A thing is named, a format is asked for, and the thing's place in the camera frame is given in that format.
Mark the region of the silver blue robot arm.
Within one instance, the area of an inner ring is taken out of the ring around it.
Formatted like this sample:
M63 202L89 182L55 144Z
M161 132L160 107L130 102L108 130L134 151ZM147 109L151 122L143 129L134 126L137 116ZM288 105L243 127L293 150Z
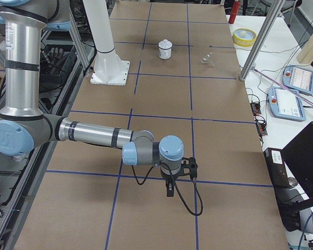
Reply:
M178 191L184 146L169 135L154 140L149 131L131 131L71 121L39 109L41 32L50 24L70 28L69 1L0 1L5 21L6 99L0 110L0 152L26 154L50 141L78 141L122 150L123 163L161 169L167 195Z

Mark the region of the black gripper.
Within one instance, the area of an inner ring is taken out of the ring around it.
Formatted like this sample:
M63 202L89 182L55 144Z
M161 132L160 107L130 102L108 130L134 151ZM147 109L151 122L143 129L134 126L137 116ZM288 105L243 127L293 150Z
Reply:
M170 178L170 177L166 178L165 182L166 182L166 197L173 197L174 196L174 188L173 188L172 178Z

